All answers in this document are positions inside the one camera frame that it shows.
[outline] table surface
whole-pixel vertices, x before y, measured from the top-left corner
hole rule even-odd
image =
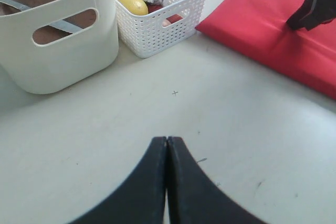
[[[111,67],[56,94],[25,93],[3,69],[0,89],[0,223],[80,216],[161,135],[183,137],[267,222],[336,222],[336,103],[201,34],[146,60],[121,44]]]

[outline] red item in basket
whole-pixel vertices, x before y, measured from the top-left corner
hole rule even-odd
[[[196,29],[336,99],[336,21],[292,31],[304,0],[224,0]]]
[[[152,13],[152,12],[154,12],[156,10],[160,10],[161,8],[163,8],[162,5],[147,5],[147,6],[148,6],[148,12],[149,13]],[[178,15],[178,14],[175,14],[175,15],[167,18],[167,20],[170,23],[172,23],[172,24],[175,23],[175,22],[177,22],[177,21],[179,21],[179,20],[181,20],[181,19],[183,19],[183,18],[180,15]]]

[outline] white plastic basket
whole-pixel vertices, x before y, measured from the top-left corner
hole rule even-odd
[[[33,33],[52,22],[93,9],[96,22],[68,37],[38,45]],[[49,94],[112,64],[118,54],[115,0],[57,0],[0,17],[0,64],[22,89]]]
[[[136,16],[117,1],[120,38],[138,57],[148,58],[193,35],[204,3],[205,0],[164,0],[162,9]],[[183,19],[163,27],[163,21],[175,14]]]

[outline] lemon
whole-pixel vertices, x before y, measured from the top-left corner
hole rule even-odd
[[[138,16],[148,14],[148,7],[143,0],[118,0],[130,13]]]

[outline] white plastic bin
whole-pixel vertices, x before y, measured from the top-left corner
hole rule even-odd
[[[131,14],[117,1],[117,19],[122,41],[140,58],[148,58],[196,33],[205,0],[164,0],[164,8],[145,16]],[[163,27],[175,14],[182,20]]]
[[[35,94],[57,92],[106,68],[119,50],[115,3],[57,0],[0,16],[0,64],[18,86]],[[47,45],[33,41],[38,28],[87,9],[97,14],[92,26]]]

